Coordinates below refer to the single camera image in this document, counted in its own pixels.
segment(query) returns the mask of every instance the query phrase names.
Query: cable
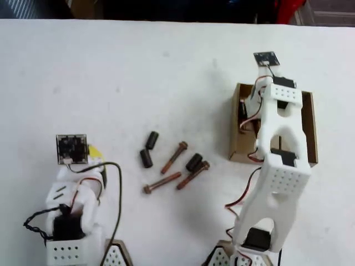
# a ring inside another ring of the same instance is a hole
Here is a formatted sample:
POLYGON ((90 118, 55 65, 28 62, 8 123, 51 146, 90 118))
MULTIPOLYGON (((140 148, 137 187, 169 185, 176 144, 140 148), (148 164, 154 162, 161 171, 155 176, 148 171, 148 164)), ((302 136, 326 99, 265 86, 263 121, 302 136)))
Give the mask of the cable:
POLYGON ((247 255, 241 253, 240 251, 238 251, 238 253, 241 254, 244 258, 249 260, 249 265, 248 266, 252 266, 253 260, 250 257, 248 257, 247 255))
POLYGON ((274 77, 275 75, 273 74, 271 68, 270 68, 270 65, 267 65, 268 69, 270 70, 271 74, 272 74, 272 77, 274 77))
POLYGON ((99 179, 95 178, 95 177, 84 177, 84 178, 82 178, 82 179, 78 182, 77 189, 75 190, 75 194, 74 194, 74 197, 73 197, 73 199, 72 199, 71 208, 73 208, 74 201, 75 201, 75 199, 76 199, 76 197, 77 197, 77 195, 78 195, 79 186, 80 186, 80 185, 82 184, 82 182, 85 181, 85 180, 93 180, 93 181, 97 181, 97 182, 100 183, 100 192, 99 192, 99 195, 98 195, 98 197, 97 197, 97 200, 98 200, 98 202, 99 202, 99 204, 100 204, 100 196, 101 196, 101 194, 102 194, 102 183, 101 183, 101 181, 100 181, 99 179))
POLYGON ((229 228, 229 229, 226 230, 226 234, 227 234, 231 239, 233 239, 233 236, 229 233, 229 231, 232 230, 232 229, 234 229, 234 227, 229 228))
POLYGON ((277 262, 277 266, 281 265, 281 255, 282 255, 282 249, 280 249, 280 252, 278 253, 278 262, 277 262))
POLYGON ((42 211, 39 211, 39 212, 35 212, 34 214, 32 214, 30 217, 27 218, 27 220, 23 223, 23 226, 26 227, 26 229, 32 231, 32 232, 35 232, 35 233, 39 233, 40 236, 43 238, 44 240, 44 245, 47 246, 47 240, 51 240, 53 239, 53 237, 50 237, 49 235, 47 235, 47 233, 41 229, 39 229, 38 227, 33 227, 33 226, 30 226, 29 223, 30 221, 32 221, 36 216, 39 216, 41 214, 45 214, 45 213, 48 213, 48 212, 53 212, 53 211, 56 211, 58 209, 60 209, 61 206, 58 206, 58 207, 54 207, 54 208, 51 208, 51 209, 44 209, 42 211))
POLYGON ((116 166, 117 169, 118 169, 118 177, 119 177, 119 199, 118 199, 118 216, 117 216, 117 221, 116 221, 116 225, 115 225, 115 228, 113 230, 113 233, 112 233, 112 237, 106 247, 106 250, 105 250, 105 253, 102 257, 102 260, 101 260, 101 263, 100 263, 100 266, 103 266, 104 263, 105 263, 105 257, 110 249, 110 246, 112 245, 113 243, 113 240, 115 238, 115 234, 116 234, 116 231, 117 231, 117 228, 118 228, 118 224, 120 223, 120 220, 121 220, 121 213, 122 213, 122 171, 121 171, 121 167, 115 163, 115 162, 102 162, 102 163, 98 163, 97 165, 92 165, 92 166, 89 166, 87 168, 84 168, 80 171, 74 171, 72 170, 72 168, 70 167, 70 165, 67 165, 68 169, 71 170, 73 173, 84 173, 84 172, 87 172, 87 171, 90 171, 91 169, 94 169, 94 168, 97 168, 97 167, 101 167, 101 166, 105 166, 105 165, 113 165, 113 166, 116 166))
POLYGON ((252 160, 253 162, 264 162, 264 159, 258 159, 258 158, 255 158, 255 157, 252 157, 253 154, 255 154, 257 152, 257 148, 255 151, 251 152, 250 154, 248 154, 248 158, 250 160, 252 160))
POLYGON ((232 207, 232 206, 234 206, 234 205, 237 205, 239 202, 241 202, 241 201, 243 200, 243 198, 245 197, 245 195, 247 194, 247 192, 248 192, 248 190, 249 190, 251 178, 253 177, 254 173, 255 173, 256 171, 260 170, 260 169, 261 169, 261 167, 255 169, 255 170, 251 173, 251 175, 250 175, 250 177, 249 177, 249 179, 248 179, 248 183, 247 183, 247 185, 246 185, 246 188, 245 188, 245 190, 244 190, 242 196, 240 196, 240 198, 237 199, 237 200, 234 201, 234 202, 225 204, 225 208, 230 208, 230 207, 232 207))
MULTIPOLYGON (((259 76, 259 77, 255 80, 254 88, 256 87, 257 81, 258 81, 259 79, 263 79, 263 78, 272 78, 272 76, 270 76, 270 75, 259 76)), ((259 97, 260 97, 260 105, 259 105, 259 108, 257 109, 257 111, 256 111, 255 114, 253 114, 252 116, 250 116, 248 119, 246 119, 245 121, 243 121, 243 122, 240 124, 240 126, 239 126, 240 129, 241 129, 246 123, 248 123, 248 122, 250 122, 251 120, 253 120, 253 119, 258 115, 258 113, 260 112, 261 106, 262 106, 262 97, 261 97, 260 91, 261 91, 261 89, 264 89, 264 88, 266 88, 266 86, 262 86, 262 87, 260 88, 259 92, 258 92, 258 95, 259 95, 259 97)))

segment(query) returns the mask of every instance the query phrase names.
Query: red wire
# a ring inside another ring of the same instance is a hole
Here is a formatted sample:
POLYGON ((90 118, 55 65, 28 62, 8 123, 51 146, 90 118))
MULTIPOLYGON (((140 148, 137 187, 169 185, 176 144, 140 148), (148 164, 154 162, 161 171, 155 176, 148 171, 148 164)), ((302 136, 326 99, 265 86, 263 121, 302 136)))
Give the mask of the red wire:
POLYGON ((255 154, 257 152, 257 148, 255 151, 251 152, 250 154, 248 154, 248 158, 250 160, 252 160, 253 162, 264 162, 264 159, 258 159, 258 158, 255 158, 255 157, 252 157, 253 154, 255 154))
POLYGON ((233 236, 229 233, 229 231, 232 230, 233 228, 234 228, 234 227, 229 228, 229 229, 226 230, 226 234, 227 234, 231 239, 233 239, 233 236))
MULTIPOLYGON (((259 79, 267 78, 267 77, 272 78, 272 76, 270 76, 270 75, 259 76, 259 77, 255 80, 254 87, 256 86, 256 83, 257 83, 257 81, 258 81, 259 79)), ((240 124, 240 126, 239 126, 240 129, 241 129, 246 123, 248 123, 248 122, 250 122, 251 120, 253 120, 254 117, 257 116, 258 113, 260 112, 260 109, 261 109, 261 106, 262 106, 262 97, 261 97, 261 95, 260 95, 260 90, 259 90, 258 94, 259 94, 259 97, 260 97, 260 105, 259 105, 259 108, 257 109, 257 111, 256 111, 255 114, 253 114, 253 115, 250 116, 247 120, 245 120, 244 122, 242 122, 242 123, 240 124)))
POLYGON ((232 210, 232 208, 226 208, 228 211, 232 212, 236 217, 238 217, 238 214, 232 210))
POLYGON ((248 266, 252 266, 253 260, 250 257, 248 257, 247 255, 241 253, 240 251, 238 251, 238 253, 241 254, 244 258, 249 260, 249 265, 248 266))
POLYGON ((230 207, 232 207, 232 206, 234 206, 234 205, 237 205, 239 202, 241 202, 241 201, 243 200, 243 198, 245 197, 245 195, 247 194, 247 192, 248 192, 248 190, 249 190, 251 178, 253 177, 254 173, 255 173, 256 171, 260 170, 260 169, 261 169, 261 167, 255 169, 255 170, 253 171, 253 173, 251 173, 251 175, 250 175, 250 177, 249 177, 249 179, 248 179, 248 183, 247 183, 247 185, 246 185, 246 188, 245 188, 245 190, 244 190, 242 196, 240 196, 240 198, 237 199, 236 201, 231 202, 231 203, 229 203, 229 204, 226 204, 226 205, 225 205, 225 208, 230 208, 230 207))
MULTIPOLYGON (((85 177, 85 178, 83 178, 83 179, 80 180, 79 185, 81 185, 81 184, 83 183, 83 181, 85 181, 85 180, 94 180, 94 181, 97 181, 97 182, 100 183, 100 192, 99 192, 99 196, 98 196, 98 200, 99 200, 99 197, 100 197, 100 195, 101 195, 101 193, 102 193, 102 183, 101 183, 101 181, 100 181, 99 179, 95 178, 95 177, 85 177)), ((73 197, 73 199, 72 199, 72 206, 71 206, 71 208, 73 208, 73 206, 74 206, 74 202, 75 202, 75 199, 77 198, 78 192, 79 192, 79 191, 78 191, 78 189, 77 189, 76 192, 75 192, 75 194, 74 194, 74 197, 73 197)))

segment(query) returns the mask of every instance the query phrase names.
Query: black cylinder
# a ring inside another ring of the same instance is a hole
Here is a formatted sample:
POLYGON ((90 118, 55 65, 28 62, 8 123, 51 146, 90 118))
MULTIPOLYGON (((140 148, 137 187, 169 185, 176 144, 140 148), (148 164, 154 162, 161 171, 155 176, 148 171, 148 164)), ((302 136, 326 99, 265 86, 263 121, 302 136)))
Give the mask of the black cylinder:
POLYGON ((202 161, 202 156, 200 154, 195 154, 187 163, 186 169, 189 170, 190 172, 194 172, 194 170, 200 164, 201 161, 202 161))
POLYGON ((142 163, 144 168, 151 168, 153 166, 153 162, 151 161, 149 151, 144 149, 140 151, 140 157, 142 158, 142 163))
POLYGON ((154 148, 154 145, 158 137, 159 137, 159 133, 152 131, 148 137, 148 140, 146 141, 145 147, 148 150, 152 150, 154 148))

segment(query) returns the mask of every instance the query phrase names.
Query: yellow component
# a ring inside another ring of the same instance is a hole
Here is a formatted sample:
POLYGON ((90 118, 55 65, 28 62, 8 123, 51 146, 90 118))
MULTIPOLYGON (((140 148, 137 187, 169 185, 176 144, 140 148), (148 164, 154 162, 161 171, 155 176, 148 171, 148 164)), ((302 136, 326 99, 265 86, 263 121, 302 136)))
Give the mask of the yellow component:
POLYGON ((105 161, 104 156, 102 155, 102 153, 96 149, 93 145, 89 145, 89 155, 94 158, 101 158, 103 161, 105 161))

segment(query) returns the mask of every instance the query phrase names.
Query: black wire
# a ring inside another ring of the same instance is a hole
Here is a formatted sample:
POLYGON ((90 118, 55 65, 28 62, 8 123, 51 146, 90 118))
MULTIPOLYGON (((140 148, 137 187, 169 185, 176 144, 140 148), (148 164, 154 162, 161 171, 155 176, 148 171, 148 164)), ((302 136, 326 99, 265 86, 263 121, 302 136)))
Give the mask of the black wire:
POLYGON ((30 226, 29 223, 30 223, 30 221, 32 221, 38 215, 45 214, 45 213, 48 213, 48 212, 53 212, 53 211, 56 211, 58 209, 60 209, 60 206, 55 207, 55 208, 51 208, 51 209, 44 209, 44 210, 39 211, 39 212, 35 212, 34 214, 32 214, 30 217, 27 218, 27 220, 23 223, 23 226, 25 226, 26 229, 28 229, 28 230, 30 230, 32 232, 39 233, 40 236, 44 240, 44 245, 47 245, 47 240, 51 240, 51 239, 53 239, 53 237, 47 235, 47 233, 45 231, 41 230, 38 227, 30 226))
POLYGON ((275 76, 275 75, 273 74, 273 72, 272 72, 271 68, 270 68, 270 65, 267 65, 267 67, 268 67, 268 69, 270 70, 270 72, 271 72, 272 76, 275 76))
POLYGON ((111 239, 110 239, 110 242, 109 242, 109 244, 108 244, 107 247, 106 247, 104 256, 102 257, 102 260, 101 260, 101 263, 100 263, 100 266, 103 266, 103 265, 104 265, 105 257, 106 257, 106 255, 107 255, 109 249, 110 249, 110 246, 111 246, 112 243, 113 243, 113 240, 114 240, 114 238, 115 238, 115 234, 116 234, 116 231, 117 231, 117 228, 118 228, 118 224, 119 224, 119 222, 120 222, 120 220, 121 220, 121 211, 122 211, 122 172, 121 172, 121 167, 120 167, 117 163, 115 163, 115 162, 102 162, 102 163, 98 163, 97 165, 93 165, 93 166, 89 166, 89 167, 87 167, 87 168, 84 168, 84 169, 82 169, 82 170, 80 170, 80 171, 74 171, 74 170, 72 170, 72 168, 70 167, 70 165, 67 165, 67 168, 68 168, 69 170, 71 170, 72 172, 74 172, 74 173, 84 173, 84 172, 90 171, 90 170, 92 170, 92 169, 94 169, 94 168, 101 167, 101 166, 104 166, 104 165, 114 165, 114 166, 117 167, 117 169, 118 169, 118 174, 119 174, 119 185, 120 185, 120 187, 119 187, 119 193, 120 193, 120 195, 119 195, 119 199, 118 199, 118 207, 119 207, 119 209, 118 209, 118 217, 117 217, 115 229, 113 230, 113 234, 112 234, 112 237, 111 237, 111 239))
POLYGON ((278 253, 278 262, 277 262, 277 266, 281 265, 281 255, 282 255, 282 249, 280 250, 280 252, 278 253))

